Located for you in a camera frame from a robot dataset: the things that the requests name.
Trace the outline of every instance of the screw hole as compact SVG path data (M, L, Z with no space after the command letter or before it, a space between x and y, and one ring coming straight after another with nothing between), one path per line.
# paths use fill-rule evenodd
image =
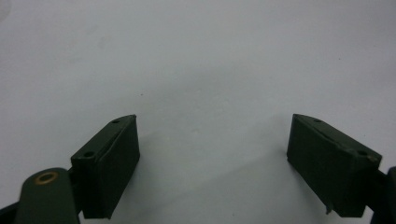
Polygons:
M359 150L358 153L361 156L367 156L367 152L365 152L365 151Z
M35 183L37 185L45 185L52 182L54 179L58 177L58 173L56 172L46 172L35 179Z
M89 157L92 157L93 154L94 154L93 152L86 152L86 153L84 153L84 157L89 158Z

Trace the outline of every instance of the mounting hole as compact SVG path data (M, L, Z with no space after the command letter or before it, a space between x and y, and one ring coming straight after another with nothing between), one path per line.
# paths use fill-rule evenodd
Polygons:
M361 156L367 156L367 152L363 151L363 150L359 150L358 154Z
M93 154L94 154L93 152L86 152L86 153L84 153L84 157L89 158L89 157L92 157Z
M35 178L35 184L37 185L46 185L52 182L54 179L58 177L58 173L56 172L46 172Z

